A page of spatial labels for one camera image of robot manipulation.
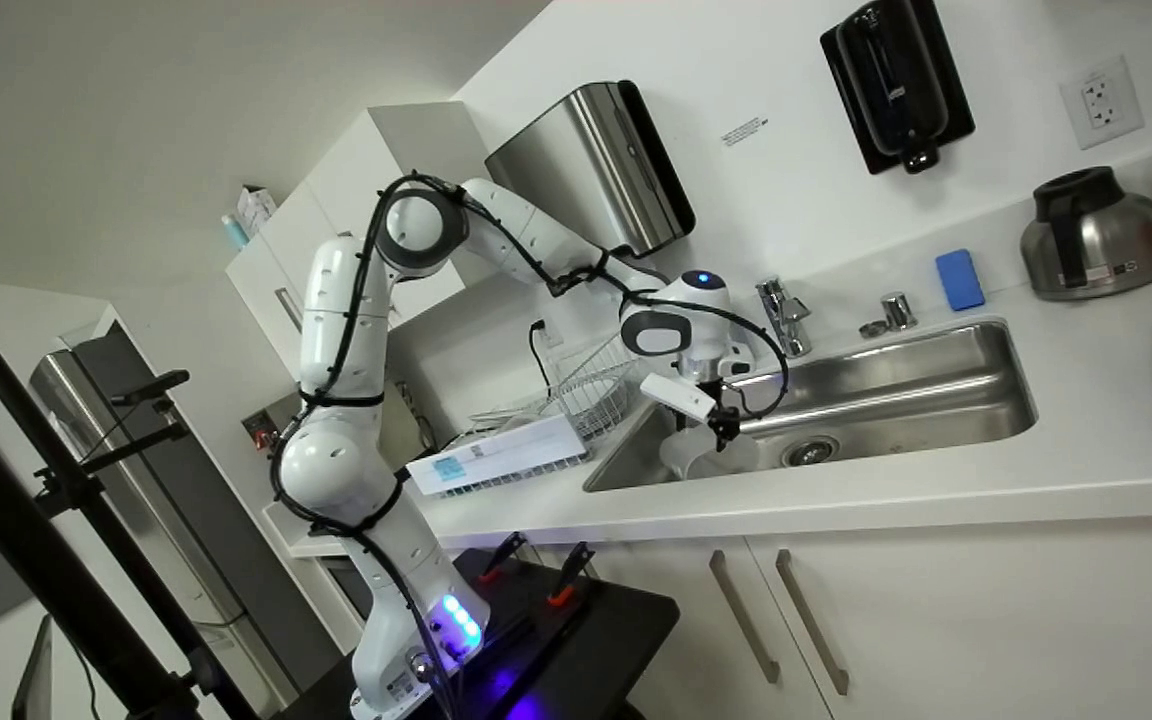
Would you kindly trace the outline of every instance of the sink basin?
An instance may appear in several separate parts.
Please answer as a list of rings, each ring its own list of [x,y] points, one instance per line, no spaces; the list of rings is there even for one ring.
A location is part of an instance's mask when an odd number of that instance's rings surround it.
[[[840,466],[861,457],[988,445],[1038,424],[1007,324],[964,324],[936,338],[878,345],[788,374],[733,380],[726,406],[741,410],[741,435],[709,454],[690,476],[661,459],[661,440],[679,424],[648,411],[587,476],[587,493],[639,484],[715,482],[765,470]]]

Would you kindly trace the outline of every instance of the stainless steel pot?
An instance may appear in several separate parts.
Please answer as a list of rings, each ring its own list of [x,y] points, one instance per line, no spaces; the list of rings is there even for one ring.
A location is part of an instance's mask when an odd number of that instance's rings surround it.
[[[1152,284],[1152,201],[1124,192],[1111,170],[1057,175],[1031,201],[1021,254],[1038,298],[1098,301]]]

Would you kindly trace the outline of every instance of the white cabinet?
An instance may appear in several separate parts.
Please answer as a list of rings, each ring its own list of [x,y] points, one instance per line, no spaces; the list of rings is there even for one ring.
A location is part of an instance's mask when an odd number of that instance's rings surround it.
[[[797,535],[752,557],[835,720],[1152,717],[1152,519]]]
[[[366,236],[377,192],[400,173],[421,170],[443,179],[485,175],[485,146],[464,106],[373,110],[324,151],[308,179],[281,206],[255,240],[231,260],[228,278],[255,324],[296,374],[299,308],[308,269],[327,236]],[[443,263],[435,278],[392,289],[392,328],[457,298],[485,272]]]
[[[281,354],[286,370],[296,374],[299,298],[292,298],[281,260],[255,240],[228,263],[228,280]]]
[[[596,571],[679,606],[634,704],[653,720],[828,720],[752,554],[733,543],[601,548]]]

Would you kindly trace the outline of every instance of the white robotic arm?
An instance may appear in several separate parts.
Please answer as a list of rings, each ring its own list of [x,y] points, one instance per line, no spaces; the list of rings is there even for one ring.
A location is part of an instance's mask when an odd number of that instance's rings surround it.
[[[296,517],[355,540],[353,564],[373,590],[373,616],[353,652],[355,720],[421,710],[481,652],[492,622],[382,457],[392,284],[435,272],[467,240],[508,278],[540,280],[555,298],[591,278],[645,298],[624,315],[624,345],[645,357],[690,349],[679,388],[712,380],[733,349],[727,324],[709,311],[726,311],[715,278],[663,284],[489,179],[449,188],[412,173],[382,192],[366,243],[327,240],[313,260],[306,411],[275,454],[275,493]]]

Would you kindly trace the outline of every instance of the paper towel dispenser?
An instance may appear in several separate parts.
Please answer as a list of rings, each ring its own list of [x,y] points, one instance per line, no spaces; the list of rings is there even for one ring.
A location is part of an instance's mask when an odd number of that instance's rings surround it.
[[[630,79],[580,83],[505,141],[489,173],[606,247],[648,256],[698,229],[648,106]]]

